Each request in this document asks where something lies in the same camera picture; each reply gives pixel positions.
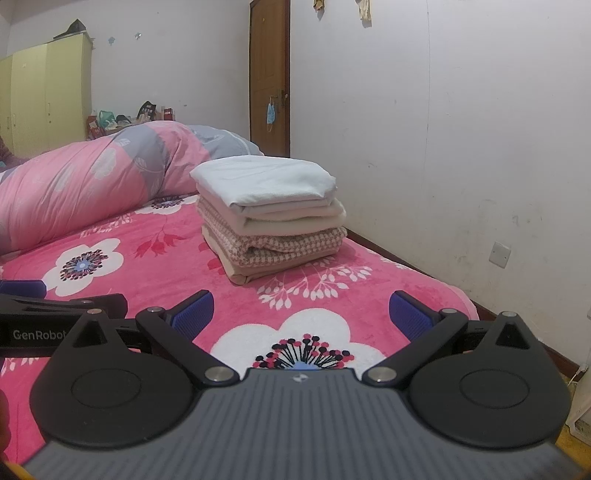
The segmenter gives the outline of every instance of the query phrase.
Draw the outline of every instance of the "brown door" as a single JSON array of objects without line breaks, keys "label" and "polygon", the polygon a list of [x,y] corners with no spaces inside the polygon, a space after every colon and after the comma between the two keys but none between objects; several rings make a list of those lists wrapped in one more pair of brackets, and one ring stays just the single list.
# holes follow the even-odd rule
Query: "brown door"
[{"label": "brown door", "polygon": [[[251,3],[251,140],[271,157],[290,155],[290,0]],[[275,123],[267,124],[269,102]]]}]

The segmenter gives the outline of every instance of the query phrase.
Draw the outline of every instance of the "baseboard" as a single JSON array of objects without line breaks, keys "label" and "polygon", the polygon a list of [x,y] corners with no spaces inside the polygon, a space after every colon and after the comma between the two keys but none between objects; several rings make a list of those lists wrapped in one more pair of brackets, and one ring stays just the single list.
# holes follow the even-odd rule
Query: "baseboard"
[{"label": "baseboard", "polygon": [[[416,270],[417,272],[420,272],[424,275],[432,277],[432,275],[429,275],[428,273],[426,273],[422,270],[419,270],[414,265],[411,265],[407,261],[403,260],[400,257],[397,257],[393,253],[389,252],[388,250],[386,250],[385,248],[382,248],[379,245],[376,245],[375,243],[371,242],[370,240],[367,240],[365,237],[362,237],[358,233],[355,233],[354,231],[349,230],[349,229],[347,229],[347,232],[348,232],[347,237],[350,238],[353,242],[361,245],[362,247],[369,248],[370,250],[380,254],[384,258],[392,260],[393,262],[396,262],[396,263],[400,263],[408,268],[412,268],[413,270]],[[476,311],[478,312],[478,316],[479,316],[480,320],[494,320],[494,319],[496,319],[496,313],[490,311],[489,309],[483,307],[482,305],[478,304],[475,301],[472,301],[472,303],[476,306]],[[556,365],[556,368],[560,371],[560,373],[562,373],[565,377],[569,377],[569,378],[575,376],[575,374],[577,373],[577,370],[579,369],[579,366],[576,363],[569,360],[564,355],[558,353],[556,350],[549,347],[548,345],[546,345],[544,343],[543,343],[543,345],[546,348],[546,351],[548,352],[549,357],[552,359],[552,361],[554,362],[554,364]]]}]

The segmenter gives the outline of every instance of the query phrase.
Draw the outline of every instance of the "metal bolt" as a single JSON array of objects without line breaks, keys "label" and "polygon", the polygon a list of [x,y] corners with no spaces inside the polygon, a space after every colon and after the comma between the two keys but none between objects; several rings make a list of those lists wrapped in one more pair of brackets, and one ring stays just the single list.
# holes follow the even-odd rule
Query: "metal bolt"
[{"label": "metal bolt", "polygon": [[368,377],[374,382],[391,382],[396,378],[396,370],[390,367],[373,367],[368,372]]},{"label": "metal bolt", "polygon": [[227,382],[234,376],[234,370],[228,367],[211,367],[205,370],[205,378],[212,382]]}]

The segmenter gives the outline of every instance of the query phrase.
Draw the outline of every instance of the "blue face mask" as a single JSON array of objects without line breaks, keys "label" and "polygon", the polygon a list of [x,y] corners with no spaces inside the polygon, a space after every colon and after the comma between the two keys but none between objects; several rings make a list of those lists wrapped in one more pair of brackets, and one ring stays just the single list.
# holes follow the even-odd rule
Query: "blue face mask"
[{"label": "blue face mask", "polygon": [[267,107],[267,125],[272,125],[275,123],[275,105],[272,102],[269,102],[269,107]]}]

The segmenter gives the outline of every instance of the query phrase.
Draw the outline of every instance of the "floor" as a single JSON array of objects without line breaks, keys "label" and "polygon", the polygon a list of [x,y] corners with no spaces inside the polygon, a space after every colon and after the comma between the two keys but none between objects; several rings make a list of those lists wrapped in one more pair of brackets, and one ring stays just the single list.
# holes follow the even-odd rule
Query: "floor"
[{"label": "floor", "polygon": [[[574,394],[574,385],[569,386],[569,390],[572,396]],[[580,466],[591,469],[591,446],[573,437],[566,425],[562,427],[562,432],[556,441],[556,446]]]}]

